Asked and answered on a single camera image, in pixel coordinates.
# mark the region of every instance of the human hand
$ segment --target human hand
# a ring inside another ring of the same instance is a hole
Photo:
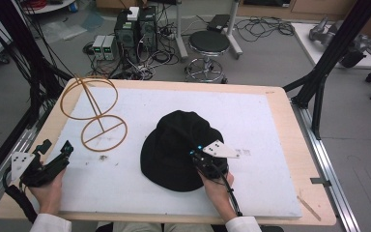
[[[62,198],[62,178],[65,175],[66,168],[63,169],[52,182],[32,188],[32,194],[36,197],[40,205],[40,214],[50,214],[57,216],[60,209],[60,200]]]
[[[218,211],[221,218],[227,222],[232,218],[236,218],[237,215],[231,206],[229,194],[227,191],[227,187],[224,186],[222,179],[217,180],[209,180],[205,176],[203,176],[200,172],[198,174],[203,181],[204,188],[206,190],[207,196],[213,202],[216,210]],[[230,187],[234,183],[234,176],[231,172],[227,174],[227,182]]]

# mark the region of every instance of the white sleeve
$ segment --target white sleeve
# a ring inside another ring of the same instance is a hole
[[[261,232],[255,217],[235,217],[230,219],[225,226],[228,232]]]
[[[71,222],[49,214],[38,214],[30,232],[71,232]]]

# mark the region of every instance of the stool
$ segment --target stool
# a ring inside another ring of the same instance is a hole
[[[189,37],[189,47],[191,50],[203,55],[203,58],[194,59],[185,67],[185,81],[192,77],[201,82],[213,82],[220,78],[222,84],[228,82],[221,65],[213,56],[224,54],[230,47],[230,42],[225,35],[214,31],[199,31]]]

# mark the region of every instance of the black hat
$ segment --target black hat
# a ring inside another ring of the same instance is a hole
[[[141,150],[141,171],[152,182],[174,191],[203,186],[190,151],[206,147],[221,133],[195,112],[174,111],[162,117]]]

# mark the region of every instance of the wooden table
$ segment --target wooden table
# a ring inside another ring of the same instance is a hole
[[[301,206],[303,217],[299,219],[260,218],[260,224],[296,224],[296,225],[333,225],[336,217],[328,200],[326,191],[322,185],[314,185],[310,178],[317,178],[319,174],[311,158],[305,143],[300,126],[294,115],[291,104],[284,90],[280,87],[268,86],[243,86],[243,85],[219,85],[202,83],[181,82],[158,82],[158,81],[131,81],[112,80],[118,89],[152,89],[152,90],[176,90],[176,91],[204,91],[218,93],[241,93],[266,96],[272,117],[279,134],[282,150],[291,173],[298,201]],[[76,90],[71,92],[64,102],[66,110],[74,109],[79,98]],[[32,148],[49,139],[56,143],[58,136],[66,124],[68,118],[61,112],[60,103],[57,102],[47,118]],[[151,221],[151,222],[194,222],[194,223],[221,223],[219,217],[180,217],[180,216],[151,216],[130,214],[104,214],[104,213],[63,213],[62,218],[79,220],[123,220],[123,221]],[[16,203],[5,194],[0,200],[0,218],[25,218],[23,212]]]

